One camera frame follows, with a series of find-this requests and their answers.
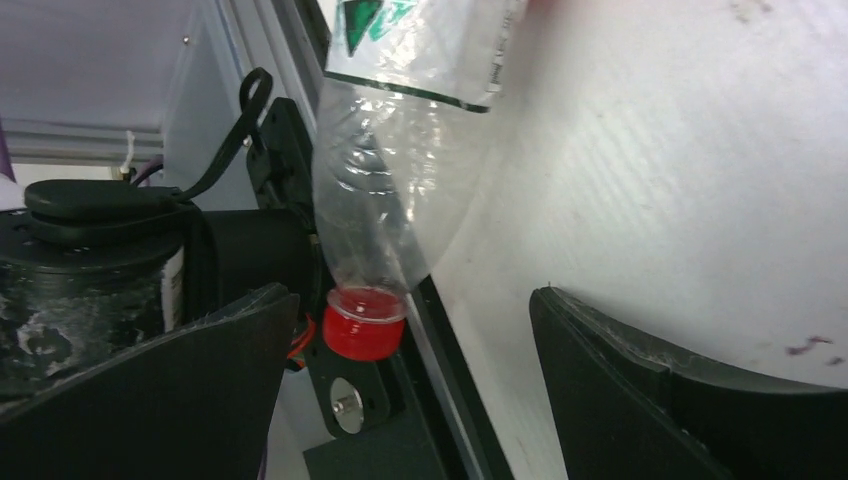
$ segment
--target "bottle cap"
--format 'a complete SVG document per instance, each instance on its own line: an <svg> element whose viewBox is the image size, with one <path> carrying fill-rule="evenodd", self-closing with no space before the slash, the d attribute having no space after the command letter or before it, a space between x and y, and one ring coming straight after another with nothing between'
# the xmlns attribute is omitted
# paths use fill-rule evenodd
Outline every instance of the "bottle cap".
<svg viewBox="0 0 848 480"><path fill-rule="evenodd" d="M351 360L382 360L400 346L405 316L403 300L386 290L337 287L327 295L324 341Z"/></svg>

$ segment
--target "white sticker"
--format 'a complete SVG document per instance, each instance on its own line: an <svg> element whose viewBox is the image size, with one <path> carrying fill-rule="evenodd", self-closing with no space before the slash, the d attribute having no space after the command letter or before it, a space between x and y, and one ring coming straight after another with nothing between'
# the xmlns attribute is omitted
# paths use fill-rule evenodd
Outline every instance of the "white sticker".
<svg viewBox="0 0 848 480"><path fill-rule="evenodd" d="M339 0L328 78L487 112L521 0Z"/></svg>
<svg viewBox="0 0 848 480"><path fill-rule="evenodd" d="M183 247L168 259L162 269L162 318L165 332L183 322Z"/></svg>

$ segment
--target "green logo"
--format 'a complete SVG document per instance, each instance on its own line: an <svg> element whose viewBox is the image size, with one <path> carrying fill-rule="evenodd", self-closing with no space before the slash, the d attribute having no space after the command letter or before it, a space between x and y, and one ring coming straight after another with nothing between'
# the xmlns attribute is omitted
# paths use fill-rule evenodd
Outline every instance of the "green logo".
<svg viewBox="0 0 848 480"><path fill-rule="evenodd" d="M348 56L353 56L366 34L372 41L383 38L417 4L418 0L339 0L336 25L344 21Z"/></svg>

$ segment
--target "clear plastic bottle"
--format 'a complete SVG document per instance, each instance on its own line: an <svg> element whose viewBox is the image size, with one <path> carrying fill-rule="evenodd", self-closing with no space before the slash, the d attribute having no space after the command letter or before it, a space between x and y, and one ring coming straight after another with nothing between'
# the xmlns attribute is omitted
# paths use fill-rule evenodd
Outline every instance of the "clear plastic bottle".
<svg viewBox="0 0 848 480"><path fill-rule="evenodd" d="M522 8L339 2L313 158L318 233L337 284L323 330L337 353L371 361L397 348L405 295L456 234L494 143L486 113Z"/></svg>

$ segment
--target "red wire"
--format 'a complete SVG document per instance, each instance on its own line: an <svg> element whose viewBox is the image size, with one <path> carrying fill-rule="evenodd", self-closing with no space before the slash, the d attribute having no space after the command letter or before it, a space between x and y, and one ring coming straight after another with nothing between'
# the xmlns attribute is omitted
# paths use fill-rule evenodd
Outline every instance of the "red wire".
<svg viewBox="0 0 848 480"><path fill-rule="evenodd" d="M297 338L292 341L292 345L294 345L294 348L292 348L292 350L289 352L288 358L293 358L297 356L297 354L302 352L303 349L306 348L307 345L309 345L309 342L311 342L312 338L315 336L315 331L318 329L317 325L315 325L315 322L312 321L312 317L309 314L306 315L306 320L309 322L309 325L306 327L305 332L298 335Z"/></svg>

